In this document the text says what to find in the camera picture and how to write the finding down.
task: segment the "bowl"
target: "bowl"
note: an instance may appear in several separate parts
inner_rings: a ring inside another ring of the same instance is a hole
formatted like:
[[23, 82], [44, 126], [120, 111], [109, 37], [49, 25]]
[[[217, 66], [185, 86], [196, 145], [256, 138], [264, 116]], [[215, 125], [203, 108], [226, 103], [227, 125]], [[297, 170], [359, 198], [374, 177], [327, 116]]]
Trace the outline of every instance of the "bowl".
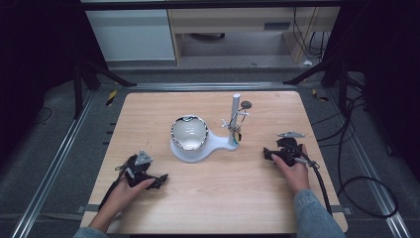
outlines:
[[198, 150], [206, 142], [208, 133], [204, 120], [194, 115], [176, 119], [170, 130], [172, 141], [185, 151]]

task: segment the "sleeve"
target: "sleeve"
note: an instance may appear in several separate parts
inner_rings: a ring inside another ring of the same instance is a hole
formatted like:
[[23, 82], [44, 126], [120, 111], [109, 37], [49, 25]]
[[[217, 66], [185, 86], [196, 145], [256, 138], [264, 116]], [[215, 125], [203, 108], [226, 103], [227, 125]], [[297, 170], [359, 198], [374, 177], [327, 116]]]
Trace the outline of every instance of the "sleeve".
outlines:
[[299, 191], [293, 199], [293, 205], [297, 219], [297, 237], [346, 237], [312, 190]]
[[81, 227], [74, 234], [73, 238], [108, 238], [108, 236], [95, 228]]

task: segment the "white stand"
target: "white stand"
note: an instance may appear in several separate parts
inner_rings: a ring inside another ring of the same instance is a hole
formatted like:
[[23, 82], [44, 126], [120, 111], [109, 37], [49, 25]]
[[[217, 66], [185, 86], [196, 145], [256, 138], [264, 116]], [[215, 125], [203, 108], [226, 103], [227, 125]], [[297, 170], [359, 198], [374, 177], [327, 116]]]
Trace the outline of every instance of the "white stand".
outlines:
[[[234, 117], [235, 113], [238, 111], [240, 97], [241, 95], [239, 93], [234, 94], [231, 118]], [[233, 127], [236, 126], [237, 118], [238, 117], [236, 116], [234, 120], [232, 120], [231, 125]], [[178, 145], [175, 145], [173, 140], [170, 140], [170, 149], [172, 150], [173, 154], [186, 163], [201, 162], [210, 156], [212, 152], [217, 150], [235, 151], [238, 146], [239, 144], [235, 141], [231, 132], [229, 132], [228, 137], [219, 137], [215, 135], [210, 129], [206, 142], [198, 150], [186, 151]]]

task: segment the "hand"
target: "hand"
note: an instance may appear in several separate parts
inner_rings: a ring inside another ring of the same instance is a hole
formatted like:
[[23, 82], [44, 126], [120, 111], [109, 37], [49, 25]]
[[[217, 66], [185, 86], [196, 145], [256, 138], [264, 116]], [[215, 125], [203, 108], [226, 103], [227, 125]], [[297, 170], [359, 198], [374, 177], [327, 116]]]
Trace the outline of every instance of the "hand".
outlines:
[[[305, 145], [302, 146], [302, 153], [307, 155]], [[271, 157], [284, 174], [284, 177], [294, 194], [297, 194], [297, 192], [303, 189], [310, 189], [306, 165], [296, 163], [293, 167], [289, 167], [280, 157], [274, 154], [272, 154]]]
[[154, 181], [154, 178], [150, 178], [140, 182], [136, 186], [130, 187], [127, 180], [122, 179], [114, 190], [112, 190], [108, 200], [90, 222], [89, 227], [106, 233], [114, 217], [123, 211], [142, 190], [152, 185]]

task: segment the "wooden tabletop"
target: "wooden tabletop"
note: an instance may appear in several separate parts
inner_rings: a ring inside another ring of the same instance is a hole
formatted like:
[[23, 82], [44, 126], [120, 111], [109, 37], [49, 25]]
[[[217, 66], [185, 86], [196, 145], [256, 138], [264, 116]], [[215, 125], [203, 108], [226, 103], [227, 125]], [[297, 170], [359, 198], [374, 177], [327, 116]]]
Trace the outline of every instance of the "wooden tabletop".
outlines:
[[[170, 149], [170, 128], [180, 116], [205, 120], [218, 136], [228, 136], [233, 94], [253, 107], [242, 126], [242, 141], [234, 152], [216, 151], [197, 164], [187, 164]], [[124, 103], [89, 204], [99, 204], [116, 179], [116, 167], [144, 150], [154, 161], [152, 176], [169, 174], [160, 189], [143, 191], [110, 226], [109, 233], [126, 234], [266, 234], [295, 233], [290, 191], [282, 173], [263, 158], [263, 147], [278, 150], [278, 133], [294, 131], [316, 161], [330, 203], [339, 201], [324, 164], [300, 96], [294, 91], [156, 92], [132, 93]], [[323, 201], [315, 173], [310, 186]], [[87, 226], [95, 212], [85, 212]], [[334, 213], [344, 231], [343, 213]]]

